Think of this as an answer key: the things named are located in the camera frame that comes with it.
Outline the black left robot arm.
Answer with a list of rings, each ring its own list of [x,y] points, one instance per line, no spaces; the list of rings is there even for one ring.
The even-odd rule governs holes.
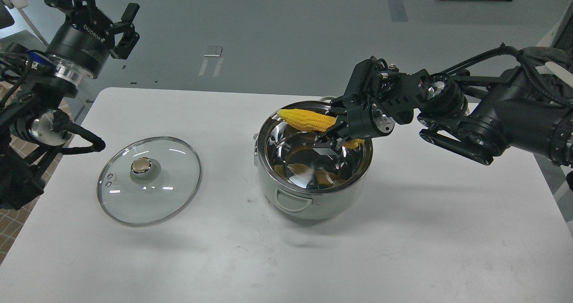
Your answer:
[[[45,51],[16,43],[1,52],[1,79],[12,85],[1,98],[1,208],[19,210],[43,194],[43,174],[57,155],[90,154],[105,142],[84,129],[60,103],[80,82],[96,79],[108,58],[126,60],[140,35],[137,3],[113,22],[95,0],[44,0],[65,20]]]

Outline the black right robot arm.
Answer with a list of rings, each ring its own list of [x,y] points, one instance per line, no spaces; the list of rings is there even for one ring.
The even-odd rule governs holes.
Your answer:
[[[552,47],[501,45],[436,74],[405,74],[373,56],[331,101],[336,121],[313,148],[332,155],[417,117],[425,141],[485,166],[509,147],[571,166],[571,70],[572,53]]]

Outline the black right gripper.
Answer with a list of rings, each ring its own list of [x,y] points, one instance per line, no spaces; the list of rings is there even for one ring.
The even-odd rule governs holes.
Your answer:
[[[384,137],[391,134],[396,122],[385,115],[376,104],[354,103],[353,95],[344,95],[330,101],[329,113],[335,116],[334,126],[342,128],[342,137],[330,137],[316,132],[312,149],[322,156],[342,155],[344,144],[354,139]]]

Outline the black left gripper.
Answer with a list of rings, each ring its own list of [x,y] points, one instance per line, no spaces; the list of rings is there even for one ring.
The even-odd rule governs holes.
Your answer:
[[[95,0],[44,0],[44,3],[67,18],[47,47],[47,55],[75,64],[90,78],[99,77],[109,56],[126,60],[140,38],[133,24],[140,8],[137,3],[129,3],[117,23],[112,23],[98,9]],[[104,30],[104,38],[90,26]]]

